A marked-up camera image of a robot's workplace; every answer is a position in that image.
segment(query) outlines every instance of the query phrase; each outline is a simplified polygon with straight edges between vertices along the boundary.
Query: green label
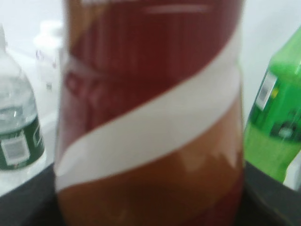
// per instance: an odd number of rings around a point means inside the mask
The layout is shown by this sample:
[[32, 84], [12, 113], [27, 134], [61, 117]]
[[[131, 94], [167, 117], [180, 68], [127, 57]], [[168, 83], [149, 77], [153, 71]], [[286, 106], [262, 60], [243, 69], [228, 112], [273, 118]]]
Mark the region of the green label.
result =
[[301, 142], [301, 86], [281, 81], [267, 72], [250, 122], [270, 137]]
[[44, 153], [38, 117], [26, 127], [0, 134], [0, 170], [20, 169], [34, 163]]

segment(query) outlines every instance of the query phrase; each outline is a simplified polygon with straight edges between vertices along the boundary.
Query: black table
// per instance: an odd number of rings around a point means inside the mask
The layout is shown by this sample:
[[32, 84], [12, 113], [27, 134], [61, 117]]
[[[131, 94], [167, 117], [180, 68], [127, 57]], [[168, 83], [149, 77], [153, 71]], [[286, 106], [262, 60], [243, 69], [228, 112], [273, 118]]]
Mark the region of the black table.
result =
[[[246, 164], [235, 226], [301, 226], [301, 195]], [[52, 166], [0, 198], [0, 226], [65, 226]]]

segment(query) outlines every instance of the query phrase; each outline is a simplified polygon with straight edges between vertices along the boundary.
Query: plastic bottle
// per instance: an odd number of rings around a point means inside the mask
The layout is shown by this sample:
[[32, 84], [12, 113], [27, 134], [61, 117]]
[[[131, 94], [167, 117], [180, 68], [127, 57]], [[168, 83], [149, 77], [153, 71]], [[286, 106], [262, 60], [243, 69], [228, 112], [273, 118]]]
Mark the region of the plastic bottle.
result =
[[275, 180], [301, 149], [301, 28], [271, 58], [245, 130], [245, 158]]
[[0, 81], [0, 183], [13, 189], [45, 167], [46, 152], [32, 87], [6, 52], [2, 25]]
[[47, 89], [58, 91], [61, 80], [63, 23], [47, 20], [40, 23], [40, 34], [34, 38], [36, 65]]
[[56, 191], [70, 226], [230, 226], [241, 0], [65, 0]]

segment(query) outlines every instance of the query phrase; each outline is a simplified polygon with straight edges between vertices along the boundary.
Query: green soda bottle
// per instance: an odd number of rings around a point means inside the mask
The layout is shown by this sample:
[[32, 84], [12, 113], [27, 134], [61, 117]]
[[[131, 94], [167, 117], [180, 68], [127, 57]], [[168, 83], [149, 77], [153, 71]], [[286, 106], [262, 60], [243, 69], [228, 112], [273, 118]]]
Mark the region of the green soda bottle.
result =
[[301, 149], [301, 27], [272, 57], [245, 129], [245, 159], [283, 183]]

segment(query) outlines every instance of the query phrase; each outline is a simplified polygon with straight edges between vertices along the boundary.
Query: white bottle cap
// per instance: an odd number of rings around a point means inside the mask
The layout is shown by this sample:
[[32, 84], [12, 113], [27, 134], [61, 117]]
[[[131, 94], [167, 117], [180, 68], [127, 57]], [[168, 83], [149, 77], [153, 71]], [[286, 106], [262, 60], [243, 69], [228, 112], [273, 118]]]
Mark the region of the white bottle cap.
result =
[[45, 20], [40, 23], [40, 32], [51, 36], [63, 35], [63, 23], [58, 20]]
[[5, 41], [4, 29], [2, 24], [0, 24], [0, 49], [5, 50], [5, 47], [6, 47], [6, 41]]

